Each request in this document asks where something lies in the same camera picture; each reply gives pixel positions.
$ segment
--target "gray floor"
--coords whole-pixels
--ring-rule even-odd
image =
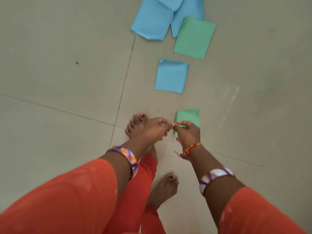
[[[205,0],[203,61],[174,54],[170,30],[135,35],[141,2],[0,0],[0,211],[124,142],[134,113],[199,109],[205,147],[312,233],[312,0]],[[159,58],[190,63],[182,95],[154,89]],[[167,233],[216,233],[173,133],[157,149],[156,181],[180,177]]]

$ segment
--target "leg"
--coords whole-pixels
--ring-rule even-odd
[[[135,115],[129,122],[126,134],[131,138],[144,127],[148,117]],[[104,234],[120,234],[123,232],[139,232],[144,207],[151,191],[157,167],[155,147],[151,147],[138,163],[138,173],[128,182],[117,201],[115,211],[106,225]]]
[[[157,209],[162,203],[177,193],[179,184],[177,176],[167,174],[150,193],[147,200],[141,223],[141,232],[144,234],[166,234],[159,219]]]

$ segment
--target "bangle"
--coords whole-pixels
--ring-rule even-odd
[[[178,154],[175,152],[177,155],[179,155],[181,158],[188,160],[188,154],[190,153],[191,148],[196,147],[197,145],[202,145],[201,143],[194,143],[192,144],[189,148],[185,149],[185,153],[180,153]]]
[[[204,196],[205,189],[207,188],[210,182],[212,182],[217,177],[223,176],[236,177],[235,174],[228,168],[212,169],[205,176],[203,176],[199,182],[199,190],[202,196]]]
[[[133,179],[138,172],[138,162],[134,154],[130,151],[130,149],[126,149],[121,146],[113,146],[109,150],[107,150],[107,152],[111,151],[122,154],[128,160],[131,166],[131,176],[129,180]]]

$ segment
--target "blue paper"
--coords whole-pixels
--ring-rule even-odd
[[[182,4],[183,0],[158,0],[172,11],[176,11]]]
[[[157,0],[143,0],[131,29],[148,40],[162,41],[173,17],[173,11]]]
[[[180,9],[174,13],[171,22],[172,37],[179,34],[184,17],[192,16],[196,19],[205,20],[204,0],[184,0]]]
[[[188,62],[160,59],[155,89],[182,94],[187,74]]]

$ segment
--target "green paper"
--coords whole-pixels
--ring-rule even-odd
[[[190,121],[199,126],[199,110],[193,109],[177,111],[176,123],[177,121]]]
[[[193,17],[185,17],[174,52],[204,60],[216,24]]]

